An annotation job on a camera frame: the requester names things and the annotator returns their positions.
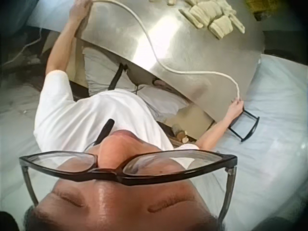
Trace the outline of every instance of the white shirt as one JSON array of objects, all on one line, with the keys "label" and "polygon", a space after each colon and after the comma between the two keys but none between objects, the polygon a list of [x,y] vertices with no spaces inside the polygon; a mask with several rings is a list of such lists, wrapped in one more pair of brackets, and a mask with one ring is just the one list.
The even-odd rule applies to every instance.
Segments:
[{"label": "white shirt", "polygon": [[[52,71],[45,78],[35,118],[34,136],[42,152],[82,152],[94,142],[108,119],[111,132],[126,129],[163,151],[173,150],[145,102],[126,90],[100,92],[75,102],[68,76]],[[185,145],[181,149],[198,149]]]}]

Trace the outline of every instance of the dough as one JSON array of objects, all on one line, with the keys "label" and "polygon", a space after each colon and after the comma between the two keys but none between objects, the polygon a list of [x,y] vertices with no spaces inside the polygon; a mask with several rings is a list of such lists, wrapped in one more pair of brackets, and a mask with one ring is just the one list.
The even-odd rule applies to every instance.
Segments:
[{"label": "dough", "polygon": [[222,15],[221,8],[215,1],[203,1],[198,3],[198,6],[204,11],[210,20]]},{"label": "dough", "polygon": [[209,26],[209,30],[218,38],[222,39],[227,34],[233,31],[231,20],[228,16],[221,16]]},{"label": "dough", "polygon": [[175,3],[177,3],[177,0],[168,0],[168,1],[167,1],[167,5],[168,5],[168,6],[174,6]]},{"label": "dough", "polygon": [[240,22],[240,20],[238,20],[238,18],[233,14],[230,14],[229,18],[235,27],[238,28],[242,34],[245,34],[245,26]]},{"label": "dough", "polygon": [[215,0],[220,6],[224,15],[229,16],[230,14],[236,15],[236,11],[227,3],[226,0]]},{"label": "dough", "polygon": [[199,3],[199,0],[185,0],[185,1],[191,6],[197,5]]},{"label": "dough", "polygon": [[204,26],[208,26],[210,18],[204,13],[204,11],[197,5],[193,6],[189,11],[200,23]]},{"label": "dough", "polygon": [[199,23],[198,20],[192,16],[192,14],[188,10],[179,9],[181,14],[183,14],[197,29],[203,27],[203,24]]}]

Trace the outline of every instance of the person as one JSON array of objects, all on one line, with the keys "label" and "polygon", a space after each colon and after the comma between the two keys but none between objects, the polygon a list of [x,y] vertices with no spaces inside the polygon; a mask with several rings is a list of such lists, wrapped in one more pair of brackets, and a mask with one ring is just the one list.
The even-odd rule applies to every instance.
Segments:
[{"label": "person", "polygon": [[[34,135],[40,149],[83,152],[112,118],[115,124],[110,135],[87,150],[97,156],[98,168],[116,169],[133,156],[173,150],[145,102],[131,92],[115,89],[73,101],[64,71],[72,39],[88,14],[90,2],[75,0],[68,22],[50,53],[35,118]],[[236,99],[223,120],[195,144],[184,144],[179,149],[212,150],[240,115],[243,105],[242,100]],[[162,163],[157,170],[169,171],[169,167]],[[190,180],[126,186],[106,180],[59,179],[53,190],[37,206],[29,208],[25,216],[26,231],[216,229],[217,219]]]}]

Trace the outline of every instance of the white cable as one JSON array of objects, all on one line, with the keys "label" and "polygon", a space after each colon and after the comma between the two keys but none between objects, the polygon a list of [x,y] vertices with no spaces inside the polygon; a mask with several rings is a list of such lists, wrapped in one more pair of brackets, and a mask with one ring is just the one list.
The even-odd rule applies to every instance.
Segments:
[{"label": "white cable", "polygon": [[38,43],[39,41],[41,41],[41,39],[42,39],[42,28],[39,29],[39,38],[38,38],[37,40],[35,40],[35,41],[33,41],[33,42],[31,42],[31,43],[25,45],[25,46],[21,49],[21,51],[20,51],[14,58],[12,58],[11,60],[5,62],[4,64],[2,64],[2,66],[5,66],[5,65],[7,65],[7,64],[10,64],[10,63],[14,62],[14,61],[24,52],[24,50],[25,50],[27,47],[32,46],[32,45]]},{"label": "white cable", "polygon": [[145,26],[143,25],[143,22],[141,21],[141,19],[138,17],[138,15],[132,10],[130,9],[128,6],[120,3],[120,2],[117,2],[115,0],[92,0],[92,2],[108,2],[108,3],[111,3],[111,4],[114,4],[114,5],[118,5],[120,7],[122,7],[123,9],[127,10],[130,14],[132,14],[134,16],[134,18],[138,21],[139,25],[141,26],[142,30],[144,31],[149,43],[150,43],[150,46],[152,48],[152,51],[154,53],[154,56],[155,56],[155,59],[157,60],[157,62],[164,68],[166,69],[167,71],[170,71],[172,73],[175,73],[175,74],[180,74],[180,75],[202,75],[202,74],[214,74],[214,75],[219,75],[219,76],[223,76],[229,80],[232,81],[232,83],[235,84],[236,86],[236,90],[237,90],[237,98],[239,99],[240,98],[240,89],[239,89],[239,85],[238,83],[231,77],[231,76],[228,76],[224,73],[221,73],[221,72],[217,72],[217,71],[177,71],[177,70],[174,70],[166,65],[164,65],[163,63],[161,63],[156,55],[156,52],[154,50],[154,46],[152,44],[152,41],[151,41],[151,38],[145,28]]}]

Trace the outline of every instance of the eyeglass temple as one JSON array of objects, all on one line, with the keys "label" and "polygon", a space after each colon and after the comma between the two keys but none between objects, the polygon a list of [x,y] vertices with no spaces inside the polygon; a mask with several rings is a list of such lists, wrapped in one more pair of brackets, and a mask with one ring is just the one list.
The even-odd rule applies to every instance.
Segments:
[{"label": "eyeglass temple", "polygon": [[236,167],[227,168],[226,171],[228,173],[226,195],[225,195],[225,199],[223,201],[222,209],[221,209],[219,217],[218,217],[218,223],[219,224],[222,224],[222,222],[223,222],[223,220],[224,220],[224,218],[225,218],[225,216],[228,212],[229,206],[230,206],[233,188],[234,188],[235,176],[236,176]]},{"label": "eyeglass temple", "polygon": [[32,183],[31,183],[31,179],[29,177],[29,173],[28,173],[28,167],[22,166],[22,173],[24,176],[24,180],[26,183],[26,187],[28,189],[28,192],[30,194],[31,200],[34,204],[34,206],[37,206],[39,204],[37,197],[35,196],[33,187],[32,187]]}]

